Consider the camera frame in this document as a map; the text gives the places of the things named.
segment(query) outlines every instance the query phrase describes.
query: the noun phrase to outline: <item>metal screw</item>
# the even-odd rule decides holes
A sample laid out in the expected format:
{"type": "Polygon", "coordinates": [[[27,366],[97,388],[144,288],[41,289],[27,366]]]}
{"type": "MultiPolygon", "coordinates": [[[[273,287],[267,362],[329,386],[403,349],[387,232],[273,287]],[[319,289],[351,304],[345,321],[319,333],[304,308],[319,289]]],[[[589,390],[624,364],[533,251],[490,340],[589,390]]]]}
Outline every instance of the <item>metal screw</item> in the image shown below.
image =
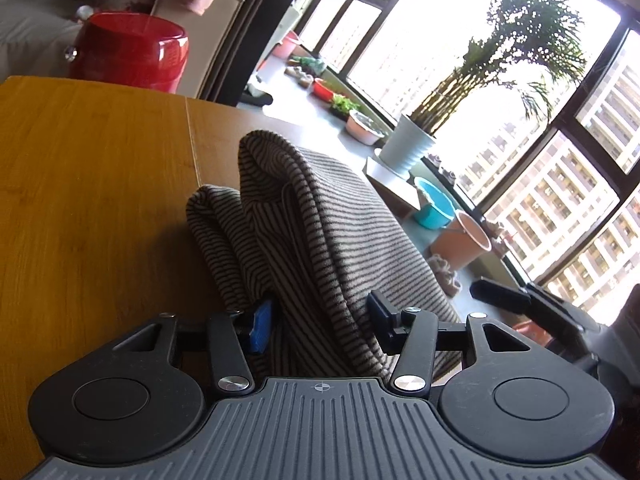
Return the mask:
{"type": "Polygon", "coordinates": [[[394,386],[398,390],[404,390],[406,392],[416,392],[423,389],[427,383],[422,377],[417,375],[401,375],[394,381],[394,386]]]}
{"type": "Polygon", "coordinates": [[[76,56],[78,56],[78,50],[73,46],[73,45],[69,45],[66,49],[65,49],[65,59],[71,63],[76,56]]]}
{"type": "Polygon", "coordinates": [[[241,392],[249,387],[249,379],[240,375],[229,375],[220,379],[218,386],[227,392],[241,392]]]}

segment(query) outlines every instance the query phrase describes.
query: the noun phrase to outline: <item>potted palm plant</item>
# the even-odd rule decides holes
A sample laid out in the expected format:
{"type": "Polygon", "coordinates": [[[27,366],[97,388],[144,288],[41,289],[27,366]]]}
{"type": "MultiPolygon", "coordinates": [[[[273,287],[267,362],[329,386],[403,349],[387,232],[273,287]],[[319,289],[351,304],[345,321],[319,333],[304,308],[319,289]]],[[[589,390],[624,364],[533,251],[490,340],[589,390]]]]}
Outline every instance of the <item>potted palm plant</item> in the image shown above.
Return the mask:
{"type": "Polygon", "coordinates": [[[380,153],[399,174],[408,174],[433,146],[434,135],[471,92],[488,85],[516,89],[527,119],[549,120],[553,105],[543,77],[537,81],[508,80],[517,63],[545,68],[551,83],[576,82],[586,60],[577,35],[582,19],[567,0],[493,0],[487,13],[493,30],[485,40],[469,41],[462,64],[441,81],[410,114],[403,114],[380,153]]]}

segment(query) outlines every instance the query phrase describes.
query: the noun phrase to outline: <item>glass window pane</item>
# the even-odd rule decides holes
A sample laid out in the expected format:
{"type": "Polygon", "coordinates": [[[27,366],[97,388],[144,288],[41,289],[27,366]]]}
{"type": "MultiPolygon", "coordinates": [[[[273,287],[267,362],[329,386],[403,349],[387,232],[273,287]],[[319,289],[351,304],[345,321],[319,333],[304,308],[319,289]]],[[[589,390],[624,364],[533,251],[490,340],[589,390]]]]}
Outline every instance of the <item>glass window pane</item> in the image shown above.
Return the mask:
{"type": "Polygon", "coordinates": [[[575,245],[617,201],[615,192],[562,133],[487,213],[513,237],[533,280],[575,245]]]}
{"type": "Polygon", "coordinates": [[[302,44],[308,49],[315,49],[316,44],[322,37],[331,20],[338,13],[338,10],[346,0],[320,0],[314,13],[306,22],[305,28],[300,34],[302,44]]]}
{"type": "MultiPolygon", "coordinates": [[[[584,20],[579,37],[590,68],[620,17],[596,0],[568,1],[584,20]]],[[[468,40],[488,35],[490,2],[400,0],[354,66],[350,81],[393,117],[413,110],[460,63],[468,40]]],[[[540,79],[542,72],[537,66],[520,63],[505,78],[529,82],[540,79]]],[[[574,85],[553,86],[551,99],[556,110],[574,89],[574,85]]],[[[516,90],[489,86],[462,102],[438,132],[436,150],[447,169],[459,176],[466,193],[478,202],[516,164],[544,126],[526,120],[516,90]]]]}
{"type": "Polygon", "coordinates": [[[352,2],[320,50],[320,56],[341,70],[379,14],[375,7],[352,2]]]}
{"type": "Polygon", "coordinates": [[[625,173],[640,155],[640,36],[631,31],[578,120],[625,173]]]}
{"type": "Polygon", "coordinates": [[[615,321],[640,282],[640,195],[547,288],[582,307],[597,322],[615,321]]]}

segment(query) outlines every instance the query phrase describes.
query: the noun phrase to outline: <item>window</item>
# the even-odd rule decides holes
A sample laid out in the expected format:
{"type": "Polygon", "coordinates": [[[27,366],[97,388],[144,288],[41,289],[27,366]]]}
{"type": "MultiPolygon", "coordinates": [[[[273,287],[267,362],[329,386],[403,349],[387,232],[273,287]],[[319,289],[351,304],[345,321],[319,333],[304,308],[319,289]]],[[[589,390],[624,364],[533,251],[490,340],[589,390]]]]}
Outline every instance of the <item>window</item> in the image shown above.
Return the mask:
{"type": "Polygon", "coordinates": [[[571,301],[583,307],[599,322],[612,323],[631,288],[640,281],[640,248],[636,244],[623,247],[612,232],[612,229],[616,229],[620,238],[621,230],[623,233],[625,229],[633,233],[640,230],[640,219],[629,214],[629,209],[638,203],[638,197],[633,197],[604,232],[578,255],[574,263],[548,284],[551,292],[558,291],[560,296],[568,300],[570,294],[565,287],[565,274],[569,271],[574,276],[582,277],[580,272],[584,272],[584,269],[587,277],[582,277],[581,282],[575,279],[574,284],[579,284],[580,288],[574,289],[576,297],[571,301]]]}
{"type": "MultiPolygon", "coordinates": [[[[321,0],[301,37],[389,120],[484,35],[489,1],[321,0]]],[[[437,150],[458,174],[461,204],[505,224],[518,272],[607,320],[607,305],[640,282],[640,13],[613,0],[567,3],[583,18],[588,71],[577,91],[550,82],[549,124],[525,120],[513,91],[481,88],[439,130],[437,150]]]]}
{"type": "Polygon", "coordinates": [[[640,36],[630,31],[607,75],[581,108],[577,119],[623,171],[638,160],[640,121],[640,36]]]}
{"type": "Polygon", "coordinates": [[[315,48],[342,4],[346,0],[320,0],[316,10],[306,22],[300,40],[307,48],[315,48]]]}
{"type": "Polygon", "coordinates": [[[535,262],[533,270],[529,272],[529,277],[533,279],[548,270],[578,241],[578,238],[597,223],[617,199],[609,184],[564,134],[557,133],[540,153],[538,159],[545,158],[551,146],[556,149],[555,155],[549,158],[549,162],[542,171],[534,162],[511,186],[513,189],[521,189],[519,194],[513,196],[506,193],[498,199],[496,204],[502,207],[501,213],[498,214],[495,211],[495,205],[486,213],[489,220],[508,223],[517,230],[513,219],[522,215],[519,212],[522,211],[530,228],[538,230],[537,238],[539,241],[528,245],[529,251],[525,258],[518,258],[523,267],[535,262]],[[590,190],[587,190],[582,182],[580,173],[571,170],[573,167],[572,158],[594,180],[594,186],[590,190]],[[569,164],[565,164],[563,159],[569,161],[569,164]],[[546,189],[550,184],[556,188],[556,190],[552,190],[552,193],[557,197],[556,203],[549,200],[551,197],[547,198],[545,193],[538,193],[538,190],[546,189]],[[530,190],[533,190],[540,197],[540,202],[533,200],[530,190]],[[542,259],[539,254],[545,250],[549,250],[552,257],[542,259]]]}
{"type": "MultiPolygon", "coordinates": [[[[392,117],[411,111],[456,65],[458,57],[466,52],[469,38],[481,36],[486,30],[489,1],[400,0],[354,65],[348,80],[392,117]],[[415,27],[415,9],[438,12],[422,12],[420,27],[415,27]]],[[[596,0],[569,1],[584,17],[580,35],[591,65],[620,17],[596,0]]],[[[505,77],[513,79],[534,80],[542,74],[531,66],[509,70],[505,77]]],[[[556,107],[561,108],[574,90],[574,86],[558,84],[552,95],[556,107]]],[[[487,150],[495,154],[490,170],[478,178],[471,176],[470,186],[463,185],[467,195],[479,202],[531,147],[545,126],[526,120],[515,90],[478,89],[439,131],[438,154],[447,168],[467,176],[477,175],[476,162],[486,160],[487,150]],[[498,138],[502,139],[500,146],[494,142],[498,138]]]]}
{"type": "Polygon", "coordinates": [[[351,2],[320,49],[320,55],[335,69],[341,70],[379,14],[380,10],[375,7],[351,2]]]}

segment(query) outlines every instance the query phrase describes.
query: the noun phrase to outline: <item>blue basin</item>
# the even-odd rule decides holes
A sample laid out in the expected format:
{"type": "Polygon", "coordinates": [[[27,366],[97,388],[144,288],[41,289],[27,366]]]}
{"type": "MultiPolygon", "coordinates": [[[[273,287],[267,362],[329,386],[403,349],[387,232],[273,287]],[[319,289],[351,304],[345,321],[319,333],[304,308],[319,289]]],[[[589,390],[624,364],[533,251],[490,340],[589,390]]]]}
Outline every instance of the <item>blue basin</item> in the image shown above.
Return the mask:
{"type": "Polygon", "coordinates": [[[433,206],[427,204],[420,211],[414,213],[415,221],[427,229],[441,229],[449,224],[456,215],[456,209],[449,197],[420,176],[415,177],[414,182],[417,187],[431,197],[434,203],[433,206]]]}

